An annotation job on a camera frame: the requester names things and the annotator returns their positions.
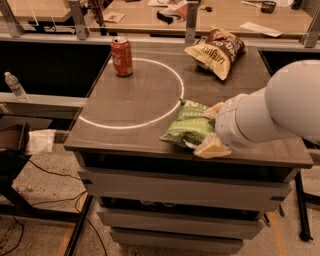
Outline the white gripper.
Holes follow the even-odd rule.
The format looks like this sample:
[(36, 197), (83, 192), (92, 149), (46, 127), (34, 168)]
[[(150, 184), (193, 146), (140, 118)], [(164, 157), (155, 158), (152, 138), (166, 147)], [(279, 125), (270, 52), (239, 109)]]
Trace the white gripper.
[(205, 137), (194, 154), (203, 159), (224, 157), (231, 149), (247, 149), (263, 141), (265, 100), (262, 94), (239, 94), (208, 108), (203, 116), (215, 119), (215, 132)]

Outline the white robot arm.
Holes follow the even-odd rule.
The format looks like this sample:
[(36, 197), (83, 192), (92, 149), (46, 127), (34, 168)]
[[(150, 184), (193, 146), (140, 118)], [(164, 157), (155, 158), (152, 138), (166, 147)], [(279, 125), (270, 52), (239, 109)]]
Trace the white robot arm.
[(279, 69), (267, 86), (239, 94), (204, 112), (215, 130), (194, 150), (204, 159), (224, 157), (261, 143), (301, 137), (320, 142), (320, 61), (302, 60)]

